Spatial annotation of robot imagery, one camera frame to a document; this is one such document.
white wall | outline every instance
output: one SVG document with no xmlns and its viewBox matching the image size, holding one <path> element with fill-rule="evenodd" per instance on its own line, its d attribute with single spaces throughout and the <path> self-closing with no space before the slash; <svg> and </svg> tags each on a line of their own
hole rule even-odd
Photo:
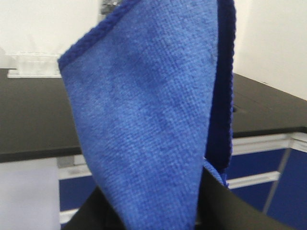
<svg viewBox="0 0 307 230">
<path fill-rule="evenodd" d="M 0 68 L 17 51 L 63 53 L 97 24 L 99 0 L 1 0 Z"/>
<path fill-rule="evenodd" d="M 307 100 L 307 1 L 235 3 L 234 72 Z"/>
</svg>

blue cabinet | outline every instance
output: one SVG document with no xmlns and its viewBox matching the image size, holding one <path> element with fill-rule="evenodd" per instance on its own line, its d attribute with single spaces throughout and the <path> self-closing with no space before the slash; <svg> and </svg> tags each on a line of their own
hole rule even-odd
<svg viewBox="0 0 307 230">
<path fill-rule="evenodd" d="M 235 155 L 227 169 L 227 178 L 234 179 L 278 170 L 285 149 Z"/>
<path fill-rule="evenodd" d="M 263 210 L 273 182 L 235 188 L 231 191 L 259 211 Z"/>
<path fill-rule="evenodd" d="M 65 223 L 65 224 L 61 224 L 61 229 L 62 229 L 62 228 L 64 228 L 64 227 L 65 227 L 65 225 L 66 225 L 66 223 Z"/>
<path fill-rule="evenodd" d="M 292 150 L 268 215 L 295 227 L 307 229 L 307 153 Z"/>
<path fill-rule="evenodd" d="M 60 211 L 79 208 L 95 189 L 91 176 L 59 181 Z"/>
</svg>

blue drawer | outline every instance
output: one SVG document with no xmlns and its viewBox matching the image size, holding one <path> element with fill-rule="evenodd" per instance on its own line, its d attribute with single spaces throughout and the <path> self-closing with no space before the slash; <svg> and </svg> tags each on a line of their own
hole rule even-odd
<svg viewBox="0 0 307 230">
<path fill-rule="evenodd" d="M 263 210 L 273 182 L 256 184 L 231 191 L 259 211 Z"/>
<path fill-rule="evenodd" d="M 276 171 L 284 154 L 284 149 L 256 152 L 232 157 L 227 169 L 227 178 L 251 176 Z"/>
<path fill-rule="evenodd" d="M 65 227 L 65 225 L 66 225 L 66 223 L 65 223 L 65 224 L 61 224 L 61 229 L 62 229 L 62 228 L 64 228 L 64 227 Z"/>
<path fill-rule="evenodd" d="M 79 208 L 95 189 L 91 176 L 59 181 L 60 211 Z"/>
</svg>

blue microfiber towel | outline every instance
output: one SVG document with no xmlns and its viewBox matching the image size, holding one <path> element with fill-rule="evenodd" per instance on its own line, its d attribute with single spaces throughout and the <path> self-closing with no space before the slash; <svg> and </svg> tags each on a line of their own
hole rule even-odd
<svg viewBox="0 0 307 230">
<path fill-rule="evenodd" d="M 218 0 L 218 61 L 205 157 L 226 183 L 232 153 L 233 55 L 236 10 L 233 0 Z"/>
<path fill-rule="evenodd" d="M 194 228 L 217 17 L 215 0 L 124 0 L 59 60 L 87 164 L 128 230 Z"/>
</svg>

countertop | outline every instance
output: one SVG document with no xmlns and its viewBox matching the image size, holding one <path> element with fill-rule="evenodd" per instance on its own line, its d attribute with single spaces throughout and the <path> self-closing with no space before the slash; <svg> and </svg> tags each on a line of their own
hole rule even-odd
<svg viewBox="0 0 307 230">
<path fill-rule="evenodd" d="M 0 162 L 80 154 L 62 79 L 8 79 L 0 69 Z M 234 138 L 307 133 L 307 101 L 235 74 Z"/>
</svg>

